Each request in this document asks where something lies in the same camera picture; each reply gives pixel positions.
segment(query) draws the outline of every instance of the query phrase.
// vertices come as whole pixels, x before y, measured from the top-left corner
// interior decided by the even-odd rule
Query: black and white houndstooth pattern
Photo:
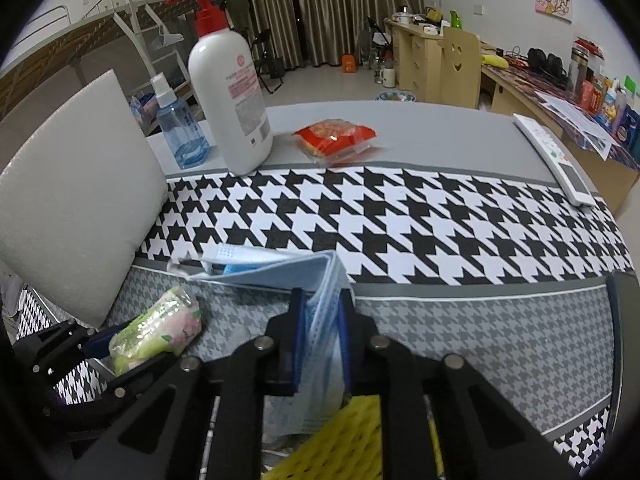
[[[534,283],[632,269],[604,200],[581,210],[538,184],[357,166],[208,174],[169,189],[139,257],[206,257],[220,242],[335,249],[361,283]]]
[[[580,475],[602,455],[609,418],[609,406],[584,424],[554,441],[554,449],[565,457]]]
[[[17,338],[20,339],[52,325],[38,300],[27,291],[20,314]],[[58,384],[56,390],[65,404],[77,404],[94,400],[107,388],[107,382],[86,361],[81,362]]]

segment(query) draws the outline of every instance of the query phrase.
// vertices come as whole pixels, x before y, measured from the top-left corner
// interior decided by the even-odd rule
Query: white lotion bottle
[[[273,134],[249,45],[211,0],[197,0],[200,40],[189,56],[191,85],[228,170],[245,175],[269,156]]]

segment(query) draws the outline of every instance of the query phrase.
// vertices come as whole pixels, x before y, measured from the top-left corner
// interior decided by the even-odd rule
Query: red pump nozzle
[[[167,0],[168,4],[178,0]],[[196,10],[196,32],[199,37],[229,28],[225,11],[211,3],[211,0],[197,0],[200,10]]]

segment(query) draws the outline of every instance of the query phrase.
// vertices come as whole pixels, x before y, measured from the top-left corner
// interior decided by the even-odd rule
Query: orange box
[[[353,54],[345,54],[342,56],[342,71],[346,74],[355,74],[358,70],[356,59]]]

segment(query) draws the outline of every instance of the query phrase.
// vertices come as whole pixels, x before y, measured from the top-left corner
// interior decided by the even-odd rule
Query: white cushion
[[[62,105],[0,173],[0,260],[98,327],[166,199],[113,71]]]

